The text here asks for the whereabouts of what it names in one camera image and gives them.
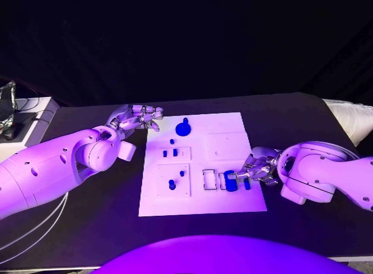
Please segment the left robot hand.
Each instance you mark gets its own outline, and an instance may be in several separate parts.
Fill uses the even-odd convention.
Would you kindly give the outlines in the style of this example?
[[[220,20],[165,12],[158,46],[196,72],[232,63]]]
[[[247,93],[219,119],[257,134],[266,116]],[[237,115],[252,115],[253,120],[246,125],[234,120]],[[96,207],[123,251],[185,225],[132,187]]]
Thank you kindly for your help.
[[[125,140],[135,130],[152,129],[159,131],[157,120],[162,120],[162,108],[125,104],[109,115],[106,126],[116,131],[119,140]]]

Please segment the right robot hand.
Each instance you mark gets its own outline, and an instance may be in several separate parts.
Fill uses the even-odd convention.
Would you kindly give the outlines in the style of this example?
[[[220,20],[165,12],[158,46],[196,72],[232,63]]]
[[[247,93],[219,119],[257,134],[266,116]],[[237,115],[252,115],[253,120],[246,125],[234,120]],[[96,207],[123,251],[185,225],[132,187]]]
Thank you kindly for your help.
[[[266,186],[276,185],[278,179],[273,173],[276,171],[281,153],[282,150],[275,148],[253,147],[239,172],[224,175],[224,178],[232,180],[256,180]]]

